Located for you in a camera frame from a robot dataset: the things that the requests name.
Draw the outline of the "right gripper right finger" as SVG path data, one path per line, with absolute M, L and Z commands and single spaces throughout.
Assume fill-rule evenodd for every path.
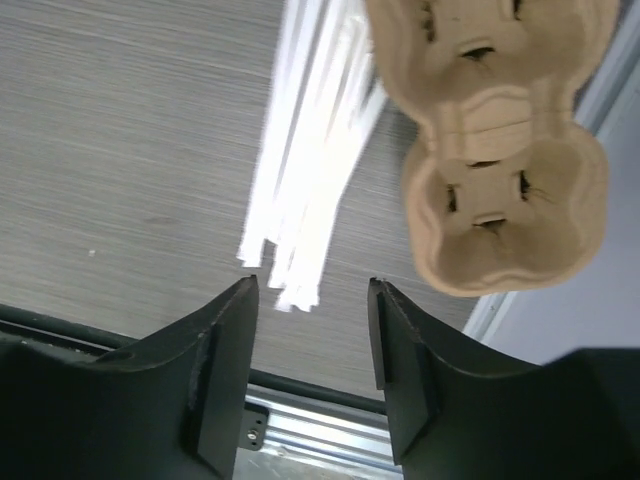
M 407 479 L 635 479 L 639 353 L 544 365 L 498 352 L 372 279 L 368 321 L 394 462 Z

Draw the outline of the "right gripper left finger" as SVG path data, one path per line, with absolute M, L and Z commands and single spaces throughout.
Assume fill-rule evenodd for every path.
M 1 344 L 5 479 L 228 479 L 259 307 L 255 277 L 91 362 Z

